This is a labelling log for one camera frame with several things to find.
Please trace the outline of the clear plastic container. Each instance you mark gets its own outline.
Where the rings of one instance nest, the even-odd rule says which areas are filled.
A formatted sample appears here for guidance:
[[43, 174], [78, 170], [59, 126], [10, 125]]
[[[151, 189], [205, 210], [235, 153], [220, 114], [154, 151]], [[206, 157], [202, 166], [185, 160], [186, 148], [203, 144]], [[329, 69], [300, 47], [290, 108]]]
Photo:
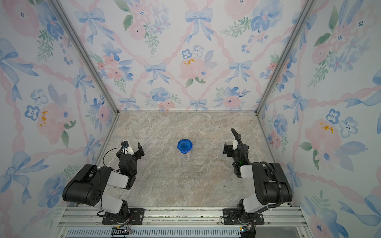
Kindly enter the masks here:
[[181, 153], [181, 158], [184, 160], [184, 161], [190, 161], [191, 159], [191, 152], [192, 152], [192, 149], [189, 149], [189, 150], [181, 150], [180, 153]]

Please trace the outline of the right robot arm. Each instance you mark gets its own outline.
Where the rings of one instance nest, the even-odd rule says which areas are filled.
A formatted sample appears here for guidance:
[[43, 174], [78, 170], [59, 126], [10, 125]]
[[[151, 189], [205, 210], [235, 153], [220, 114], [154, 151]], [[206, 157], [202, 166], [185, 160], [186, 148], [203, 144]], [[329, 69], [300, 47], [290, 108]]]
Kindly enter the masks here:
[[251, 163], [248, 160], [249, 146], [236, 140], [232, 144], [224, 144], [223, 154], [233, 159], [233, 171], [238, 178], [254, 182], [254, 193], [241, 199], [236, 212], [227, 216], [231, 221], [258, 223], [265, 211], [292, 201], [291, 186], [279, 163]]

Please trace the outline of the blue container lid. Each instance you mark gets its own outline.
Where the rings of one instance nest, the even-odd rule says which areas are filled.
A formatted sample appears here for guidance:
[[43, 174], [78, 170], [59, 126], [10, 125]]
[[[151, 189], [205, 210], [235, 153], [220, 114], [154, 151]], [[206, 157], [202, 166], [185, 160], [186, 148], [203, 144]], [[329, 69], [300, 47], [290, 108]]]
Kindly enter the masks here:
[[187, 154], [193, 149], [193, 143], [189, 139], [181, 139], [177, 144], [177, 149], [181, 153]]

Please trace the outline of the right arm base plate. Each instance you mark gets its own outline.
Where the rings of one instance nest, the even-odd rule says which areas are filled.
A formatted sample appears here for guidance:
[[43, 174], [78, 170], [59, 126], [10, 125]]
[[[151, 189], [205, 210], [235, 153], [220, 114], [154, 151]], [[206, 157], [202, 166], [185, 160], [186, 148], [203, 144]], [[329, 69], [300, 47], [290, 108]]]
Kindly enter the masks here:
[[248, 225], [254, 222], [254, 225], [264, 225], [263, 215], [258, 213], [239, 214], [237, 208], [224, 208], [222, 210], [222, 221], [225, 225]]

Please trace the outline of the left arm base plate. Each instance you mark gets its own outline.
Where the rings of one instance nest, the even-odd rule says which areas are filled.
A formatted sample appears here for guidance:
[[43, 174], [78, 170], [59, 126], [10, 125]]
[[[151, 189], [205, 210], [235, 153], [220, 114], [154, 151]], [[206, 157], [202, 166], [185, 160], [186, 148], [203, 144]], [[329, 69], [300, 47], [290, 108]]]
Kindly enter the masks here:
[[128, 210], [121, 210], [119, 214], [107, 213], [102, 220], [102, 225], [141, 225], [143, 223], [145, 209], [143, 208], [129, 208]]

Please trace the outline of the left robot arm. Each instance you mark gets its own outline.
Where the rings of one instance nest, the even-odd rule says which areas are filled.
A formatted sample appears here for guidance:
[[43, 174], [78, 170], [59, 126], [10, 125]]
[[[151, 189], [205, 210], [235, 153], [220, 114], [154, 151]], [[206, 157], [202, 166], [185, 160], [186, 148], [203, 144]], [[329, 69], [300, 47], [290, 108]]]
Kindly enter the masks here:
[[86, 164], [64, 188], [64, 201], [98, 207], [103, 217], [116, 223], [124, 223], [132, 217], [128, 202], [108, 194], [106, 187], [129, 190], [133, 187], [138, 173], [138, 160], [145, 153], [138, 143], [138, 149], [133, 150], [128, 140], [121, 142], [116, 154], [119, 168]]

